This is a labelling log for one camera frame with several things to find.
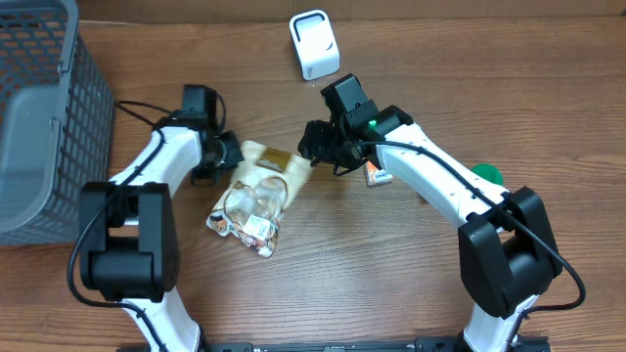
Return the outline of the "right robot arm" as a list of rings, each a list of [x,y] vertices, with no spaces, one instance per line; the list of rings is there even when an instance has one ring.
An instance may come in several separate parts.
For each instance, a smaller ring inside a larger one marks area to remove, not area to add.
[[[337,176],[370,161],[411,186],[458,232],[462,282],[474,302],[456,336],[421,336],[416,351],[548,351],[545,337],[519,334],[521,320],[562,271],[541,198],[471,172],[438,148],[396,106],[379,110],[348,74],[321,91],[328,121],[307,123],[298,144]]]

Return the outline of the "white brown snack wrapper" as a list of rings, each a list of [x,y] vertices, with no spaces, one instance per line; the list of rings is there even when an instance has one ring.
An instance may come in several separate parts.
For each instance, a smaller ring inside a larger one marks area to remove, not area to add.
[[[253,141],[241,145],[244,160],[205,224],[221,237],[230,235],[262,257],[276,248],[285,211],[312,172],[310,161]]]

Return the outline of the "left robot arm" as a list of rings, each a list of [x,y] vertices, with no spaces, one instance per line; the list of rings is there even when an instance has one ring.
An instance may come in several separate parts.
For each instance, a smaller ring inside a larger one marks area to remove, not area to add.
[[[180,251],[172,198],[185,179],[217,181],[244,157],[222,96],[187,84],[182,107],[164,110],[151,140],[108,181],[84,184],[67,286],[80,303],[121,309],[145,351],[206,351],[202,327],[176,288]]]

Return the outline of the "green lid glass jar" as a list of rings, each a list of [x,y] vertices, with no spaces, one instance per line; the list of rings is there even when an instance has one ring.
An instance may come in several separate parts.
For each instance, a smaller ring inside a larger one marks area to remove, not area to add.
[[[504,177],[501,171],[494,165],[481,163],[474,166],[471,171],[477,176],[499,186],[504,185]]]

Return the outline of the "orange snack packet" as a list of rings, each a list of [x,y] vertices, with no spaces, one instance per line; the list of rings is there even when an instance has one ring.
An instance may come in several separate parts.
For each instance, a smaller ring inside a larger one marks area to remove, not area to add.
[[[382,186],[389,184],[393,180],[393,176],[383,169],[378,169],[373,163],[368,161],[364,165],[366,183],[369,187]]]

